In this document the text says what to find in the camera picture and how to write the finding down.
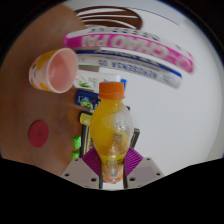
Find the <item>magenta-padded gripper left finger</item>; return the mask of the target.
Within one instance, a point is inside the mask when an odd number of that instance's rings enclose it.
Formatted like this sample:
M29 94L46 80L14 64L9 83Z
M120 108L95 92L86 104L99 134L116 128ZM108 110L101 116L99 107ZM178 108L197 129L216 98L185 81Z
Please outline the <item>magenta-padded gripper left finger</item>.
M74 158L62 178L84 188L101 188L101 160L94 148L81 158Z

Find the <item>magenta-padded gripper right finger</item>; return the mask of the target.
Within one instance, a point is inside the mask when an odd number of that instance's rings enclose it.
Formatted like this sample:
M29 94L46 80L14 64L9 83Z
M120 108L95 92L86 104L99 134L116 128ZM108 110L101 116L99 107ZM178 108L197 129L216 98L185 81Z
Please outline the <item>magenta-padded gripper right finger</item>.
M150 157L143 157L133 148L129 148L124 159L123 186L140 188L164 176Z

